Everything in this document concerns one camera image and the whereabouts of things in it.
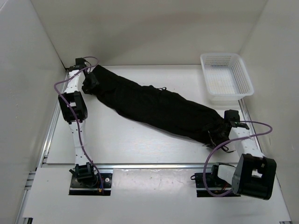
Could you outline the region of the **black trousers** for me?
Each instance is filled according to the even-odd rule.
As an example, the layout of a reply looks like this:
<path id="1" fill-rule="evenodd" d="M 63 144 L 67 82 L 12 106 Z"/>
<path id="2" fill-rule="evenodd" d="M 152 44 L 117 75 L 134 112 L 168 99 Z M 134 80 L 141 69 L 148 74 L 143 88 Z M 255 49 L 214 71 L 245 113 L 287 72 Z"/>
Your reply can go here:
<path id="1" fill-rule="evenodd" d="M 209 141 L 206 128 L 224 123 L 224 118 L 216 110 L 166 88 L 141 86 L 100 65 L 92 72 L 99 82 L 93 95 L 125 118 L 204 144 Z"/>

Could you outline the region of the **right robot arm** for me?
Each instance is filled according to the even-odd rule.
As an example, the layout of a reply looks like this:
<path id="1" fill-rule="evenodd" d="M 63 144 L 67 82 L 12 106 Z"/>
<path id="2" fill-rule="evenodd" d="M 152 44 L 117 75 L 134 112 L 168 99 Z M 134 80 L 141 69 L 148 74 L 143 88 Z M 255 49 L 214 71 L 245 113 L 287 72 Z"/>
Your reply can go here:
<path id="1" fill-rule="evenodd" d="M 222 127 L 209 131 L 214 154 L 219 149 L 232 143 L 239 155 L 237 166 L 218 163 L 212 167 L 210 182 L 221 186 L 225 182 L 231 188 L 222 193 L 212 192 L 207 185 L 206 171 L 203 171 L 203 184 L 209 195 L 225 197 L 228 195 L 244 195 L 269 200 L 273 191 L 277 164 L 274 159 L 267 158 L 256 146 L 250 134 L 247 121 L 241 121 L 239 112 L 226 110 Z"/>

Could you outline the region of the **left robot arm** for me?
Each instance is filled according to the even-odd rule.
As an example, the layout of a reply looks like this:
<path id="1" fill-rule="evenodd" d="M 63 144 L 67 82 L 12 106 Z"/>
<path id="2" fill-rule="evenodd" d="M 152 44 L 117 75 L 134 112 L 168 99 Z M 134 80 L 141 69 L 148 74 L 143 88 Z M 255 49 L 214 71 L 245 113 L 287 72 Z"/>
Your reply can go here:
<path id="1" fill-rule="evenodd" d="M 81 186 L 87 188 L 96 186 L 100 181 L 99 174 L 85 148 L 85 122 L 88 112 L 81 89 L 83 79 L 91 67 L 86 57 L 76 58 L 75 65 L 68 69 L 65 90 L 58 91 L 62 116 L 69 125 L 75 150 L 75 167 L 70 172 Z"/>

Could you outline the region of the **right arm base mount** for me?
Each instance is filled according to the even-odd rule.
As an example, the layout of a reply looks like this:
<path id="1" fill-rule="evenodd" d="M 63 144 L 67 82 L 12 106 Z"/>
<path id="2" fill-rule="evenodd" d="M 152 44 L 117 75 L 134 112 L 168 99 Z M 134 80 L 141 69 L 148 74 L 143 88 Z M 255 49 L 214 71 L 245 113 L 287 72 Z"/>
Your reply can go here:
<path id="1" fill-rule="evenodd" d="M 234 197 L 231 192 L 231 184 L 218 177 L 220 165 L 227 165 L 225 163 L 218 163 L 206 170 L 206 184 L 204 184 L 203 172 L 194 173 L 190 179 L 195 182 L 197 197 L 213 197 L 208 190 L 215 195 L 225 194 L 224 197 Z"/>

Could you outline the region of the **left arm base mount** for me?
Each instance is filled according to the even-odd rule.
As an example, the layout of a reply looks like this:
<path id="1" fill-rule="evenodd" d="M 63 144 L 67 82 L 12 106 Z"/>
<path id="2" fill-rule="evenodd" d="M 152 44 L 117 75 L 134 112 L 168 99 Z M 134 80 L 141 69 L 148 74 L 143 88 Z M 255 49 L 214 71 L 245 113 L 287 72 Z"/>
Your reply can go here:
<path id="1" fill-rule="evenodd" d="M 69 195 L 71 196 L 110 196 L 113 182 L 113 173 L 101 173 L 103 188 L 98 177 L 89 182 L 79 181 L 72 173 Z"/>

